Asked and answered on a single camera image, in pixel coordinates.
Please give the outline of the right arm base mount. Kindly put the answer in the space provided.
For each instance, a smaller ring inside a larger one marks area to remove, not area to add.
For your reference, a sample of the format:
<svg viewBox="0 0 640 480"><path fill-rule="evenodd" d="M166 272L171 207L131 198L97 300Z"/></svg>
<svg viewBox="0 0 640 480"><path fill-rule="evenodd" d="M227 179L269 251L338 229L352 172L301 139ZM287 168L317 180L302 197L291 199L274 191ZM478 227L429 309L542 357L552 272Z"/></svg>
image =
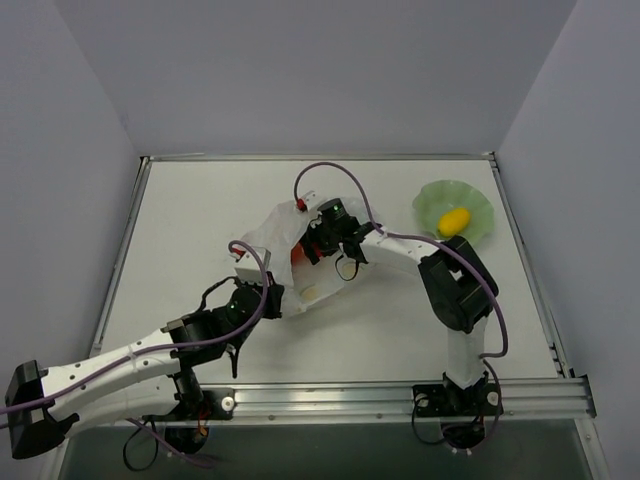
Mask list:
<svg viewBox="0 0 640 480"><path fill-rule="evenodd" d="M448 447L454 455L471 457L494 434L503 413L501 384L487 375L465 389L446 376L441 383L412 386L410 425L414 437L425 446ZM418 419L438 420L438 437L424 437Z"/></svg>

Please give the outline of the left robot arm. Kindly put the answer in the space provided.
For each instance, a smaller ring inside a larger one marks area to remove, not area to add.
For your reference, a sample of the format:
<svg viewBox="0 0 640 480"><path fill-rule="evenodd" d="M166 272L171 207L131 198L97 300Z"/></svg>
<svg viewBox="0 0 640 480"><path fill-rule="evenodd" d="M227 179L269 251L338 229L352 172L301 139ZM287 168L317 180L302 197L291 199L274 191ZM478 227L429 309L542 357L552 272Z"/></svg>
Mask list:
<svg viewBox="0 0 640 480"><path fill-rule="evenodd" d="M11 456L42 455L71 436L128 418L190 419L206 397L195 367L231 359L263 318L281 315L284 287L234 281L229 301L199 307L125 347L74 364L42 367L35 360L18 365L1 410L7 422Z"/></svg>

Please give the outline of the white plastic bag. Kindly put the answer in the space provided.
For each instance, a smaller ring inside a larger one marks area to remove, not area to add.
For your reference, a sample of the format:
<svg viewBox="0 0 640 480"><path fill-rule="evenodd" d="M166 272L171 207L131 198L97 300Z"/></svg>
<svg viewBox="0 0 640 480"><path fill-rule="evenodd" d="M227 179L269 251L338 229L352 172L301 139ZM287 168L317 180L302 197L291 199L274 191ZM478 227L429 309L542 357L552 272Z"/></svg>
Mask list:
<svg viewBox="0 0 640 480"><path fill-rule="evenodd" d="M241 237L243 242L271 252L269 271L276 282L285 287L283 318L303 314L322 301L363 283L376 270L372 264L356 267L353 260L341 259L338 253L321 259L316 265L308 259L292 265L291 250L314 219L320 219L318 209L300 213L291 200L276 205L258 228Z"/></svg>

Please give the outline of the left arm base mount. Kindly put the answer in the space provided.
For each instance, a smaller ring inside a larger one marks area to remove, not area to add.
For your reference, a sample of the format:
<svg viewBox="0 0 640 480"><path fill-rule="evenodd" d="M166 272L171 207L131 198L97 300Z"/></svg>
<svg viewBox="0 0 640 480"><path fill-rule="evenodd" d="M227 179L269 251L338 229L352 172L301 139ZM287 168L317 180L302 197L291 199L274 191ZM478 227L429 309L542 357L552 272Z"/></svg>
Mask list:
<svg viewBox="0 0 640 480"><path fill-rule="evenodd" d="M236 406L235 391L230 387L203 389L192 370L171 376L176 388L177 405L158 417L161 422L194 421L194 426L167 427L164 439L180 453L197 454L209 436L207 421L228 421Z"/></svg>

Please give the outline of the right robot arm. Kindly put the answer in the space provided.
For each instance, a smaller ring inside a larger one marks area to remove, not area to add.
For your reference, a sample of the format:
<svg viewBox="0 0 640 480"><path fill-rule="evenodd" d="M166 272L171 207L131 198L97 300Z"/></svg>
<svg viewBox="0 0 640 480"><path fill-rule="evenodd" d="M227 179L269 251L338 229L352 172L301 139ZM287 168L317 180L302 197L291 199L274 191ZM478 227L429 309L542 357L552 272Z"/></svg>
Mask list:
<svg viewBox="0 0 640 480"><path fill-rule="evenodd" d="M336 198L319 206L299 244L313 265L336 253L362 265L385 265L417 275L436 318L447 329L444 400L455 412L480 400L485 329L498 286L473 247L460 236L440 242L360 222Z"/></svg>

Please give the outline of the red fake apple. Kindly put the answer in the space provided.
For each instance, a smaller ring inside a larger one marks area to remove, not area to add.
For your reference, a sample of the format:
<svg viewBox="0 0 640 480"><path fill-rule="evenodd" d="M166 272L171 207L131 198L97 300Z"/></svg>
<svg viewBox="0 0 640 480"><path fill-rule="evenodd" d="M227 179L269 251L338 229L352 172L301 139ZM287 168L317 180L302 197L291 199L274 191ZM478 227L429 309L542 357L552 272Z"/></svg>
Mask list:
<svg viewBox="0 0 640 480"><path fill-rule="evenodd" d="M301 264L307 259L304 248L300 243L297 243L292 248L290 258L291 258L292 265Z"/></svg>

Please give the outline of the yellow fake mango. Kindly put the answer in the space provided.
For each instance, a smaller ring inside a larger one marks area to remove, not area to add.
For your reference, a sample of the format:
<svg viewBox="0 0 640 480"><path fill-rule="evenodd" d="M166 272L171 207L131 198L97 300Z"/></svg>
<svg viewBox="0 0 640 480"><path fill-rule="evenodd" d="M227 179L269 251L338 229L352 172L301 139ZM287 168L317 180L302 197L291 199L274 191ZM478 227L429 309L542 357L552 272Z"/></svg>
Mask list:
<svg viewBox="0 0 640 480"><path fill-rule="evenodd" d="M471 222L471 213L464 207L458 207L442 215L437 224L437 232L444 238L450 238L463 232Z"/></svg>

